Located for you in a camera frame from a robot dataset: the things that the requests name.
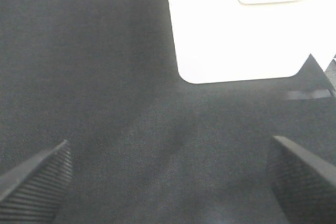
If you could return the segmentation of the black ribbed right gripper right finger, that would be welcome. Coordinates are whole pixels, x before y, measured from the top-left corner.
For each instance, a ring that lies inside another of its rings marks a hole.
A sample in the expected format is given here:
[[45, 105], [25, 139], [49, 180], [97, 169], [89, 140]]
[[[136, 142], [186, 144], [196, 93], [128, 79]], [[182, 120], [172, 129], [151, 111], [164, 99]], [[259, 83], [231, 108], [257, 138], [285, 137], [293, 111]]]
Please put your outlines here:
[[290, 223], [335, 223], [335, 165], [286, 137], [273, 136], [266, 171]]

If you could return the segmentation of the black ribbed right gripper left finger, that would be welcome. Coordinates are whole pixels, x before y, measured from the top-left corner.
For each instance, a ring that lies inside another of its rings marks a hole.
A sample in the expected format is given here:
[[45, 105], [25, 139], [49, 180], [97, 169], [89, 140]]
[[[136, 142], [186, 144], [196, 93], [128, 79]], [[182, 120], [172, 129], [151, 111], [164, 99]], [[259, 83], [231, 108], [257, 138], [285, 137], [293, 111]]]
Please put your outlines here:
[[69, 142], [1, 175], [1, 223], [52, 223], [72, 181]]

